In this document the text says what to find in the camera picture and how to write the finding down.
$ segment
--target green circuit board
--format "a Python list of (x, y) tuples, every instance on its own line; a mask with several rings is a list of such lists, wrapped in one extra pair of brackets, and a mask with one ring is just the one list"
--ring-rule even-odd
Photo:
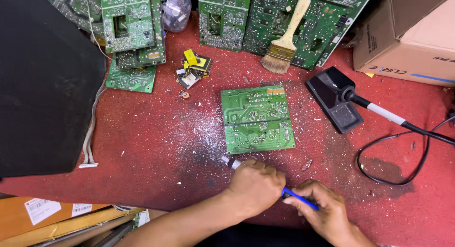
[(150, 0), (101, 0), (106, 53), (155, 45)]
[(156, 66), (148, 66), (145, 69), (120, 70), (117, 67), (115, 55), (112, 58), (111, 68), (106, 78), (106, 87), (151, 93), (155, 81)]
[(240, 52), (250, 0), (199, 0), (199, 43)]
[(282, 85), (223, 90), (221, 105), (228, 154), (295, 147)]
[[(72, 21), (77, 27), (90, 32), (88, 22), (88, 12), (86, 0), (48, 0), (57, 8), (68, 20)], [(103, 36), (103, 19), (101, 11), (101, 0), (88, 0), (90, 7), (90, 17), (93, 26), (93, 33)]]
[[(279, 39), (298, 0), (253, 0), (242, 50), (264, 56)], [(368, 0), (312, 0), (294, 32), (297, 52), (291, 65), (313, 70), (322, 66)]]
[(117, 66), (130, 69), (158, 65), (166, 62), (164, 47), (161, 0), (150, 0), (155, 45), (130, 51), (116, 53)]

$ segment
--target hand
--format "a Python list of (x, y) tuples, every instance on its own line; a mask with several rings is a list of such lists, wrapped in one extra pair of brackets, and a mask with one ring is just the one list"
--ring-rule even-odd
[(284, 203), (291, 204), (305, 216), (311, 227), (324, 239), (336, 247), (377, 246), (359, 228), (348, 221), (344, 198), (316, 180), (306, 180), (293, 192), (314, 201), (319, 211), (312, 209), (297, 198), (288, 197)]
[(245, 160), (223, 192), (243, 219), (270, 208), (280, 197), (286, 178), (284, 173), (255, 159)]

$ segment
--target red workbench surface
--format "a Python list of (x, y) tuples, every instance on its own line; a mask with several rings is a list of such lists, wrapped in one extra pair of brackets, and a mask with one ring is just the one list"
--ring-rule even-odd
[[(213, 58), (211, 77), (191, 87), (191, 97), (179, 97), (176, 83), (183, 51)], [(251, 153), (282, 170), (287, 185), (320, 180), (346, 198), (350, 220), (380, 244), (404, 247), (453, 246), (455, 221), (455, 150), (434, 140), (421, 173), (409, 185), (390, 187), (368, 180), (355, 164), (367, 143), (405, 129), (373, 112), (358, 108), (364, 123), (338, 134), (304, 82), (336, 66), (355, 81), (366, 99), (431, 129), (445, 119), (450, 92), (442, 87), (383, 76), (370, 78), (352, 70), (352, 52), (337, 49), (323, 68), (312, 72), (290, 67), (285, 75), (265, 70), (260, 57), (199, 45), (197, 18), (181, 33), (166, 36), (167, 63), (159, 65), (151, 94), (109, 89), (97, 108), (92, 140), (95, 168), (76, 167), (60, 175), (7, 178), (0, 192), (61, 202), (110, 203), (172, 211), (211, 197), (228, 184), (233, 171), (219, 162), (225, 154), (220, 91), (284, 85), (296, 148)], [(439, 130), (454, 137), (454, 129)], [(365, 152), (365, 169), (400, 181), (418, 163), (424, 140), (409, 134)], [(290, 206), (277, 202), (252, 223), (302, 227)]]

